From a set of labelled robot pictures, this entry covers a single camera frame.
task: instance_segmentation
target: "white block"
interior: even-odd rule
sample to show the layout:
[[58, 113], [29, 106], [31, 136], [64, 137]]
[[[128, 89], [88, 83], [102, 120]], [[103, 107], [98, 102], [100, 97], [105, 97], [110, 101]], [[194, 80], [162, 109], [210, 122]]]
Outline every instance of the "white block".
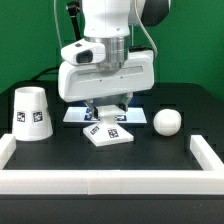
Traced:
[[203, 170], [224, 171], [222, 161], [201, 135], [192, 135], [190, 149]]
[[15, 136], [5, 134], [0, 139], [0, 169], [2, 170], [16, 149]]

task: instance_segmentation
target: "cable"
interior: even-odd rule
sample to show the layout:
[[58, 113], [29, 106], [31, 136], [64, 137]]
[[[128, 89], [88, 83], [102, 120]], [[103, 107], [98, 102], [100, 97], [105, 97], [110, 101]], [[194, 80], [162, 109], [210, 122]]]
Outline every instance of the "cable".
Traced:
[[59, 69], [59, 66], [47, 68], [47, 69], [43, 70], [42, 72], [38, 73], [37, 75], [35, 75], [33, 78], [31, 78], [31, 81], [35, 81], [35, 80], [39, 79], [42, 75], [53, 74], [53, 73], [48, 73], [48, 72], [58, 70], [58, 69]]
[[147, 30], [145, 29], [144, 25], [142, 24], [141, 19], [139, 18], [139, 14], [138, 14], [138, 10], [137, 10], [137, 0], [135, 0], [135, 13], [136, 13], [136, 16], [137, 16], [139, 25], [140, 25], [140, 27], [142, 28], [143, 33], [146, 35], [147, 39], [149, 40], [149, 42], [150, 42], [151, 45], [152, 45], [152, 48], [153, 48], [154, 53], [155, 53], [155, 58], [156, 58], [157, 55], [158, 55], [158, 50], [157, 50], [157, 47], [156, 47], [155, 43], [153, 42], [152, 38], [151, 38], [150, 35], [148, 34], [148, 32], [147, 32]]
[[62, 40], [61, 40], [61, 34], [58, 24], [58, 14], [57, 14], [57, 0], [54, 0], [54, 22], [57, 30], [57, 36], [58, 36], [58, 42], [60, 45], [60, 49], [62, 49]]

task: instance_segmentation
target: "black cable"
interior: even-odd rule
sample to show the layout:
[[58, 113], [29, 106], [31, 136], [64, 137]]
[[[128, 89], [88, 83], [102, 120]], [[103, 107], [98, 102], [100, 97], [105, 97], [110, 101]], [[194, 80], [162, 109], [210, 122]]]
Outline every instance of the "black cable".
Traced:
[[58, 70], [58, 69], [59, 69], [59, 66], [47, 68], [47, 69], [41, 71], [40, 73], [38, 73], [37, 75], [35, 75], [33, 78], [31, 78], [31, 81], [35, 81], [35, 80], [39, 79], [42, 75], [51, 74], [48, 72]]
[[72, 25], [75, 33], [75, 39], [76, 41], [81, 40], [81, 34], [79, 30], [77, 15], [80, 12], [79, 9], [79, 1], [69, 2], [67, 3], [66, 9], [71, 17]]

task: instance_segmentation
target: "green wall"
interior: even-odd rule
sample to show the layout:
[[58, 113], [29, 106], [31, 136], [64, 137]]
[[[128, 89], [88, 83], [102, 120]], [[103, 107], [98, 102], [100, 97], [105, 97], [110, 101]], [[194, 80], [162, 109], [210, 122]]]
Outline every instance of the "green wall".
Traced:
[[[58, 0], [64, 44], [74, 40], [67, 2]], [[53, 0], [0, 0], [0, 30], [0, 91], [60, 64]], [[223, 0], [173, 0], [166, 20], [148, 32], [159, 50], [156, 81], [197, 83], [224, 101]], [[135, 44], [149, 46], [139, 27]]]

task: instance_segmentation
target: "white ball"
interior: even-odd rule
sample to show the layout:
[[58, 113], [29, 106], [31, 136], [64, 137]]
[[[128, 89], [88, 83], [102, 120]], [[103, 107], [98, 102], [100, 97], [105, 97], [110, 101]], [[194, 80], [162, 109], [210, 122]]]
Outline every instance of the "white ball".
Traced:
[[156, 131], [164, 136], [176, 134], [181, 126], [181, 116], [176, 110], [159, 111], [153, 121]]

